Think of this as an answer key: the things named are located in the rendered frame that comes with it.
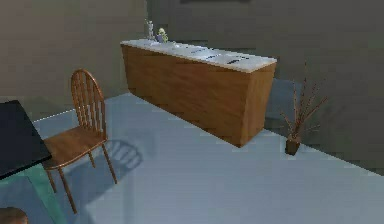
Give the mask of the grey sculpture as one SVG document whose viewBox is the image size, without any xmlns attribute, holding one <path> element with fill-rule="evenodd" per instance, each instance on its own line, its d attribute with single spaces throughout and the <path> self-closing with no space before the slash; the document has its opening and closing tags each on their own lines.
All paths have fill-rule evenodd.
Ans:
<svg viewBox="0 0 384 224">
<path fill-rule="evenodd" d="M 145 20 L 145 25 L 147 28 L 147 38 L 149 40 L 154 40 L 155 35 L 154 35 L 154 24 L 151 20 Z"/>
</svg>

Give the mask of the black dining table green legs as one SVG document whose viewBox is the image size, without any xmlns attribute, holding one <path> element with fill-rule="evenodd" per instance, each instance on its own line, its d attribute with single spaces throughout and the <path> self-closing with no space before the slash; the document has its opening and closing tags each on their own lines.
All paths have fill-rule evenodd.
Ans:
<svg viewBox="0 0 384 224">
<path fill-rule="evenodd" d="M 18 100 L 0 103 L 0 186 L 26 177 L 54 224 L 68 224 L 43 162 L 52 158 Z"/>
</svg>

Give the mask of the wooden counter white top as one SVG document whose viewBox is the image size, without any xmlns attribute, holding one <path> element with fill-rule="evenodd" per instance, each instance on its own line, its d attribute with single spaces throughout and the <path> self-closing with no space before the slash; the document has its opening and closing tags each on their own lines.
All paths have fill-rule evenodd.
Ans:
<svg viewBox="0 0 384 224">
<path fill-rule="evenodd" d="M 133 95 L 237 147 L 263 130 L 276 59 L 148 39 L 120 46 Z"/>
</svg>

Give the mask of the brown potted twig plant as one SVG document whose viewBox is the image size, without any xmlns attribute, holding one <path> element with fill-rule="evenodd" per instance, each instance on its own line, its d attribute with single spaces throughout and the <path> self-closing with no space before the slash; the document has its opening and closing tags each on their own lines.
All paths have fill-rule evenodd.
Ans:
<svg viewBox="0 0 384 224">
<path fill-rule="evenodd" d="M 294 119 L 290 120 L 284 112 L 281 112 L 280 115 L 284 118 L 288 127 L 285 153 L 294 156 L 302 143 L 301 135 L 306 131 L 312 131 L 320 127 L 320 125 L 315 125 L 305 129 L 305 122 L 309 120 L 320 109 L 320 107 L 328 101 L 328 98 L 323 97 L 317 105 L 312 106 L 320 87 L 317 84 L 314 84 L 311 87 L 311 95 L 306 97 L 305 92 L 307 89 L 307 78 L 304 78 L 300 91 L 297 90 L 295 82 L 292 82 L 292 84 Z"/>
</svg>

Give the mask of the brown wooden spindle-back chair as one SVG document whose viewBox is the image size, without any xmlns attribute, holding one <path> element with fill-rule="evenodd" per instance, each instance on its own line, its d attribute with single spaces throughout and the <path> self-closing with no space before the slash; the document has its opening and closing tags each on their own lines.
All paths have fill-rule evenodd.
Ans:
<svg viewBox="0 0 384 224">
<path fill-rule="evenodd" d="M 42 166 L 54 193 L 57 188 L 51 172 L 59 173 L 72 212 L 76 214 L 76 204 L 63 171 L 65 167 L 85 156 L 96 167 L 92 152 L 101 147 L 114 183 L 117 183 L 117 177 L 106 148 L 105 99 L 97 80 L 89 71 L 80 68 L 72 73 L 70 85 L 78 125 L 44 140 L 52 158 L 43 162 Z"/>
</svg>

